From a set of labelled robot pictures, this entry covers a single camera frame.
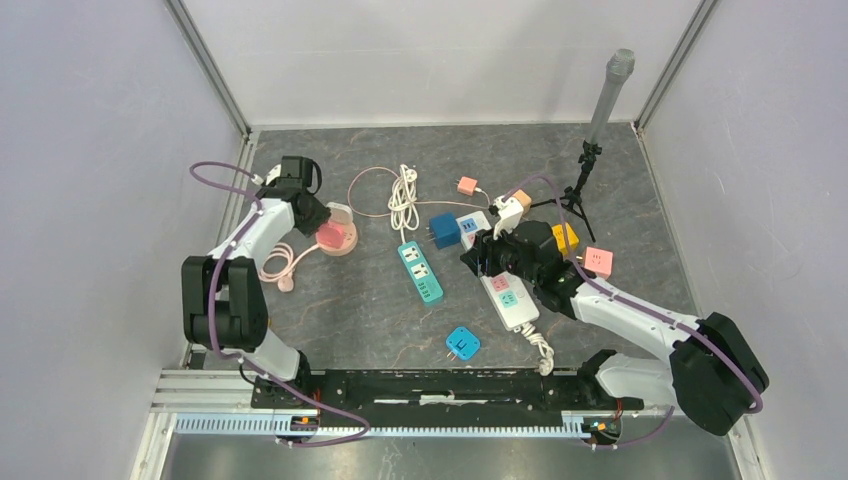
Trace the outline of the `white adapter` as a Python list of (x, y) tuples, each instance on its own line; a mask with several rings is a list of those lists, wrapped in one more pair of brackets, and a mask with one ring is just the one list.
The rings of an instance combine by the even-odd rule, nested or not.
[(330, 220), (339, 225), (349, 225), (353, 223), (353, 211), (346, 205), (337, 202), (328, 202), (326, 204), (330, 210)]

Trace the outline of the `yellow cube socket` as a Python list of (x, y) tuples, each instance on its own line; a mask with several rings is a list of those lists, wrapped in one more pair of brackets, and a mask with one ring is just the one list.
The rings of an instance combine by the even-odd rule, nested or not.
[(568, 222), (553, 225), (551, 231), (556, 240), (557, 249), (563, 257), (578, 255), (580, 240)]

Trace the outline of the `pink round charging base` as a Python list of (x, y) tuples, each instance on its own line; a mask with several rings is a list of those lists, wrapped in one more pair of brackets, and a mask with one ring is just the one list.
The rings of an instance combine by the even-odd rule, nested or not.
[(319, 249), (329, 256), (344, 256), (358, 243), (358, 231), (353, 223), (328, 221), (315, 233)]

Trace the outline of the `beige dragon cube socket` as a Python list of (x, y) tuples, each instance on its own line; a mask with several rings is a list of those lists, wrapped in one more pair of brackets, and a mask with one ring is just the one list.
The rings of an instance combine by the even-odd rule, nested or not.
[(511, 195), (522, 206), (523, 212), (527, 214), (532, 206), (532, 198), (522, 189), (517, 189)]

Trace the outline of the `pink cube socket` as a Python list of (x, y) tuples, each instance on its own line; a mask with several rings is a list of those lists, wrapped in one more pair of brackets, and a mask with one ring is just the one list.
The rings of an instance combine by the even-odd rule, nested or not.
[(583, 255), (583, 267), (597, 276), (608, 279), (613, 271), (614, 254), (609, 250), (587, 247)]

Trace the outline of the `dark blue cube socket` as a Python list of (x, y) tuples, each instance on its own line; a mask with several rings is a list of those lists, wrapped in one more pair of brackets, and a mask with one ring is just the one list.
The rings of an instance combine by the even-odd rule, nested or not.
[(453, 213), (445, 212), (428, 221), (428, 231), (437, 249), (456, 245), (461, 240), (460, 227)]

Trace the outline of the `peach USB charger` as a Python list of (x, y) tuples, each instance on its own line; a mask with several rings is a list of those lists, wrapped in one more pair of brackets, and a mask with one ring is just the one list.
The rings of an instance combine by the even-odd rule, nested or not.
[(463, 176), (457, 181), (456, 189), (466, 196), (473, 196), (478, 190), (478, 181), (474, 178)]

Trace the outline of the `teal power strip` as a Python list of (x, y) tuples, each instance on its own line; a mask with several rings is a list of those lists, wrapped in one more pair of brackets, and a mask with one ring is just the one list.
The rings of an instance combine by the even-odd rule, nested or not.
[(426, 306), (433, 306), (441, 302), (444, 298), (444, 291), (419, 244), (415, 241), (404, 243), (397, 248), (397, 253), (403, 261), (422, 302)]

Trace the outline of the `light blue adapter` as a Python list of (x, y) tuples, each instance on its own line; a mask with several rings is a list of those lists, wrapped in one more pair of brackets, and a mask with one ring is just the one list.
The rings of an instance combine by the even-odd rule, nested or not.
[(446, 337), (445, 346), (448, 359), (470, 361), (479, 352), (481, 341), (469, 329), (459, 326)]

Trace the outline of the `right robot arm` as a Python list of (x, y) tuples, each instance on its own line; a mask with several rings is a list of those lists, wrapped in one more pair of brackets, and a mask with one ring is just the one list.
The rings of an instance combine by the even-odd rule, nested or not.
[(650, 353), (641, 359), (603, 350), (585, 362), (577, 392), (591, 408), (614, 398), (638, 399), (679, 409), (722, 436), (764, 407), (768, 375), (732, 319), (717, 312), (705, 318), (682, 314), (623, 292), (565, 258), (545, 222), (525, 221), (510, 232), (481, 230), (460, 260), (477, 277), (509, 273), (529, 283), (548, 310)]

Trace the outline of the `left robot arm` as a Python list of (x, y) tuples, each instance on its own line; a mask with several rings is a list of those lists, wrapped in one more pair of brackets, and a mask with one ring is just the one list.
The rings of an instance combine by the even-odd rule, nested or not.
[(236, 171), (259, 188), (250, 192), (225, 186), (250, 203), (246, 217), (208, 254), (183, 262), (184, 335), (190, 343), (276, 383), (281, 400), (302, 407), (314, 394), (308, 360), (271, 330), (259, 273), (285, 235), (297, 230), (309, 237), (329, 221), (330, 209), (316, 196), (322, 172), (313, 159), (303, 156), (282, 157), (266, 175)]

